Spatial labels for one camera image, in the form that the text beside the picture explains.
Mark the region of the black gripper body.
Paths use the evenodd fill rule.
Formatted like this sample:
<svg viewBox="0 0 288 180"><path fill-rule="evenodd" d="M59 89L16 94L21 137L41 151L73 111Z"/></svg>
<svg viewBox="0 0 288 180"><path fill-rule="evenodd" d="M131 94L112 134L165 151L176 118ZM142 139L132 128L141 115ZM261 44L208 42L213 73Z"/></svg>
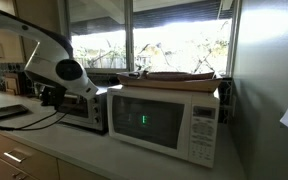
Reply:
<svg viewBox="0 0 288 180"><path fill-rule="evenodd" d="M45 86L41 93L42 106L53 106L57 110L63 103L66 89L64 87Z"/></svg>

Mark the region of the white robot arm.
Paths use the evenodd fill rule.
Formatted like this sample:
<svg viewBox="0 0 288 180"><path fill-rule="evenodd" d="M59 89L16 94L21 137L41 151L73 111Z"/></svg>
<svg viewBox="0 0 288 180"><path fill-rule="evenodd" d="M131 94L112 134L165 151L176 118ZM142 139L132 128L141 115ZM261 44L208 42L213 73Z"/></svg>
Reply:
<svg viewBox="0 0 288 180"><path fill-rule="evenodd" d="M70 40L58 33L0 10L0 29L34 40L37 45L29 57L24 72L41 85L54 88L57 94L55 108L64 99L65 92L91 100L97 86L89 79L84 67L74 59Z"/></svg>

